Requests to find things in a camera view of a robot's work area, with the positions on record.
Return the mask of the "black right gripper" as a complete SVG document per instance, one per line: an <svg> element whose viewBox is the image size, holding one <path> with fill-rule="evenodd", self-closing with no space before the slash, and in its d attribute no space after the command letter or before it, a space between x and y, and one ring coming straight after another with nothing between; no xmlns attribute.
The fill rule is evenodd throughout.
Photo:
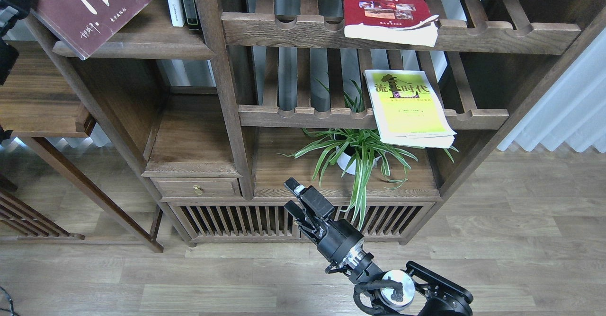
<svg viewBox="0 0 606 316"><path fill-rule="evenodd" d="M365 256L361 232L346 219L331 219L329 216L336 208L315 187L305 187L292 177L284 186L302 204L289 201L284 206L294 217L301 234L316 245L332 268L355 269Z"/></svg>

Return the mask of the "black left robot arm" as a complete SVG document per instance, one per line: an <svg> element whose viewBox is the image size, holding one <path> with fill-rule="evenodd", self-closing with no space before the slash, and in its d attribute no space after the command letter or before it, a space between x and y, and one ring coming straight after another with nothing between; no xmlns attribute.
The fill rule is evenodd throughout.
<svg viewBox="0 0 606 316"><path fill-rule="evenodd" d="M26 18L33 0L0 0L0 36L4 37L18 20ZM18 50L1 40L0 84L4 85L18 58Z"/></svg>

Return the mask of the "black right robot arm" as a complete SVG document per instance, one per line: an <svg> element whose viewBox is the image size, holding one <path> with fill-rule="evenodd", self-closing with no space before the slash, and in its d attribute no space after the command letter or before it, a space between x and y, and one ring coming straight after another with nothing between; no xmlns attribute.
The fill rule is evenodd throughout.
<svg viewBox="0 0 606 316"><path fill-rule="evenodd" d="M285 187L297 197L286 210L299 230L329 262L328 274L344 273L354 284L353 300L371 316L401 316L414 299L424 295L420 316L471 316L472 294L424 266L409 261L406 269L381 270L373 255L363 249L364 237L345 219L333 220L335 206L315 187L305 187L294 178Z"/></svg>

